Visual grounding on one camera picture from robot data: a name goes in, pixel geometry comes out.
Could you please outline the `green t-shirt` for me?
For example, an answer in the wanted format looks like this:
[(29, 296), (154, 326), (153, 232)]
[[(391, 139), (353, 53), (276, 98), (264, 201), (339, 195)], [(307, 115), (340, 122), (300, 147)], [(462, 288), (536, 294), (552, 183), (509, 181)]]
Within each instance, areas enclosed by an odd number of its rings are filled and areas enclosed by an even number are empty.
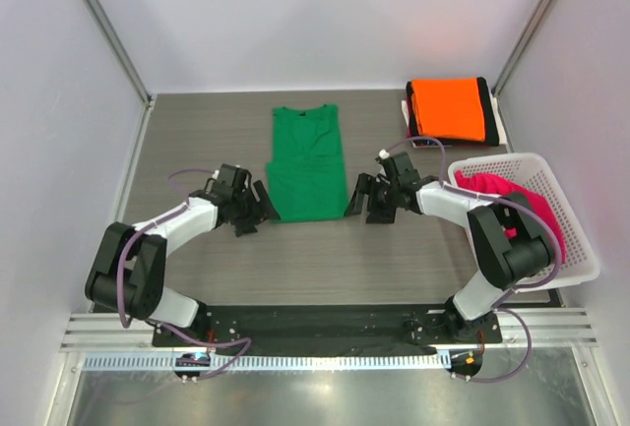
[(280, 221), (342, 218), (348, 197), (339, 108), (277, 107), (272, 116), (272, 159), (266, 171)]

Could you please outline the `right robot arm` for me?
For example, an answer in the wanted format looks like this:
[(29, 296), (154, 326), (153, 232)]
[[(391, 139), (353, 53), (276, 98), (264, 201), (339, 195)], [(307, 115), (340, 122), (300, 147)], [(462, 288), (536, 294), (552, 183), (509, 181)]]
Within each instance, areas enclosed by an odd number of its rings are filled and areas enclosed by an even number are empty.
[(398, 210), (435, 216), (469, 232), (477, 271), (444, 304), (443, 327), (454, 342), (476, 335), (518, 283), (562, 264), (560, 243), (551, 227), (519, 192), (504, 197), (477, 193), (446, 183), (441, 175), (424, 176), (405, 152), (380, 152), (381, 172), (361, 173), (345, 210), (367, 211), (368, 224), (392, 224)]

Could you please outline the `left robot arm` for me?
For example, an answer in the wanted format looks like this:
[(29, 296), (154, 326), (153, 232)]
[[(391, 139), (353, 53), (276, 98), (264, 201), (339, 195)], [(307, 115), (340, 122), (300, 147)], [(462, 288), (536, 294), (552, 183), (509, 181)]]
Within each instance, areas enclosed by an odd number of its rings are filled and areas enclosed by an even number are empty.
[(247, 169), (224, 164), (175, 208), (143, 222), (109, 224), (85, 295), (94, 304), (117, 311), (125, 328), (133, 320), (152, 322), (187, 345), (200, 345), (211, 331), (208, 307), (166, 287), (168, 257), (225, 224), (240, 237), (255, 233), (266, 220), (280, 218), (262, 181), (254, 181)]

